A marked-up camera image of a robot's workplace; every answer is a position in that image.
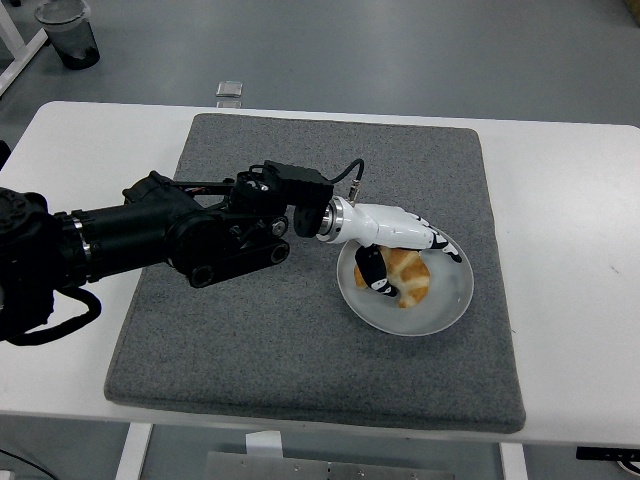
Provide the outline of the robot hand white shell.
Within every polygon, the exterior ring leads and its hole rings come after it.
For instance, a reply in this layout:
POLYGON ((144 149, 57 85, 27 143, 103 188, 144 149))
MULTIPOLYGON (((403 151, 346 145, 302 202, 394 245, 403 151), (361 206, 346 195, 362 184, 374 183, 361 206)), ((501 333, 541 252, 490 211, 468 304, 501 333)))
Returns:
POLYGON ((335 201, 342 225, 339 242, 355 241, 354 279, 368 288, 395 297, 400 308, 420 303, 430 289, 431 273, 421 259, 423 250, 439 250, 459 263, 453 244, 422 217, 400 207, 335 201))

